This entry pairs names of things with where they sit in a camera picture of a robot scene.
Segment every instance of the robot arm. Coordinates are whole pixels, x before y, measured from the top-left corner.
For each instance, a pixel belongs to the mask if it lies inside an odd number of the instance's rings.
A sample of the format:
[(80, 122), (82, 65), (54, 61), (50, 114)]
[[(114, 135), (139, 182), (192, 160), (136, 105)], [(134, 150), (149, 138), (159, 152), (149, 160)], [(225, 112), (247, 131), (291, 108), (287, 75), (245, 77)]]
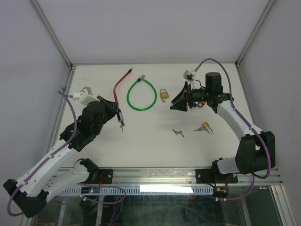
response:
[[(118, 111), (118, 103), (92, 96), (87, 87), (80, 93), (73, 94), (72, 98), (86, 105), (82, 115), (76, 120), (76, 132), (73, 132), (74, 123), (67, 126), (52, 149), (30, 171), (17, 180), (7, 180), (3, 185), (28, 218), (37, 215), (53, 197), (66, 188), (87, 180), (94, 181), (99, 177), (99, 167), (90, 159), (82, 160), (62, 175), (53, 176), (67, 159), (77, 155), (92, 142), (100, 134), (103, 125)], [(58, 151), (66, 142), (67, 146)]]
[(240, 140), (236, 156), (212, 162), (207, 181), (223, 182), (231, 173), (255, 173), (268, 168), (268, 159), (262, 143), (255, 132), (263, 139), (269, 151), (271, 167), (275, 167), (275, 137), (271, 132), (264, 132), (255, 126), (251, 120), (244, 121), (233, 109), (230, 94), (223, 93), (222, 79), (219, 73), (206, 74), (206, 87), (192, 89), (191, 84), (185, 82), (183, 90), (172, 100), (170, 109), (187, 111), (196, 107), (197, 102), (207, 102), (215, 113), (221, 116)]

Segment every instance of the white table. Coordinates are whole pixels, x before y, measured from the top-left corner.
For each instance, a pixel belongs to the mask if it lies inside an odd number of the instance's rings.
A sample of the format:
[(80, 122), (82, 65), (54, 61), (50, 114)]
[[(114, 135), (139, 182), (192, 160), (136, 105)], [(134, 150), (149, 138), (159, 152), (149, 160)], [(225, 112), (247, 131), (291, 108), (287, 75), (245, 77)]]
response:
[[(107, 122), (101, 134), (88, 144), (76, 158), (64, 166), (69, 167), (79, 158), (90, 158), (100, 167), (204, 167), (220, 157), (236, 154), (239, 141), (227, 123), (207, 105), (187, 113), (170, 110), (170, 101), (182, 90), (186, 81), (185, 70), (195, 69), (195, 64), (178, 65), (89, 65), (77, 66), (70, 93), (79, 92), (84, 86), (92, 88), (95, 96), (113, 101), (115, 83), (132, 67), (133, 71), (117, 88), (119, 106), (125, 119), (124, 133), (117, 118)], [(234, 64), (224, 64), (227, 69), (237, 107), (251, 118), (243, 89)], [(198, 70), (197, 79), (205, 85), (205, 73), (220, 72), (224, 92), (229, 91), (227, 79), (217, 64), (204, 64)], [(151, 82), (158, 100), (151, 109), (139, 112), (130, 108), (126, 95), (130, 86), (142, 75)], [(170, 98), (162, 103), (159, 90), (165, 88)], [(146, 107), (154, 99), (153, 90), (145, 83), (138, 83), (131, 92), (134, 106)], [(84, 108), (78, 101), (71, 101), (77, 117)], [(207, 121), (214, 133), (194, 131)], [(69, 107), (63, 115), (60, 132), (72, 123)], [(185, 137), (172, 131), (181, 130)]]

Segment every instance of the white wall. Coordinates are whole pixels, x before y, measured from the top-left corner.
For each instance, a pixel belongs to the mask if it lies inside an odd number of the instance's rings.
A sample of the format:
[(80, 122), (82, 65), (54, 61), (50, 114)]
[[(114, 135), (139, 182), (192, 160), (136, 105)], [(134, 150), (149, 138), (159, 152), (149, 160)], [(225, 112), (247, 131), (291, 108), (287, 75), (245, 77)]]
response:
[(268, 0), (39, 0), (73, 63), (233, 63)]
[(301, 1), (278, 0), (241, 64), (256, 123), (276, 136), (277, 166), (301, 224)]
[[(67, 67), (28, 0), (0, 7), (0, 184), (18, 178), (45, 153)], [(1, 225), (16, 225), (0, 189)]]

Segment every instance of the brass padlock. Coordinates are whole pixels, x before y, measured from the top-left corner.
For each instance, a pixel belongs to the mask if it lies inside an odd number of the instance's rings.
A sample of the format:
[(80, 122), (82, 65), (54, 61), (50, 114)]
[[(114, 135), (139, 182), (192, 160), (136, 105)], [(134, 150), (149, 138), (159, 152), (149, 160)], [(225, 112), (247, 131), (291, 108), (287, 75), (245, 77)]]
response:
[(168, 92), (166, 91), (166, 89), (160, 89), (160, 98), (161, 98), (163, 103), (165, 103), (164, 99), (169, 98), (169, 95), (168, 95)]

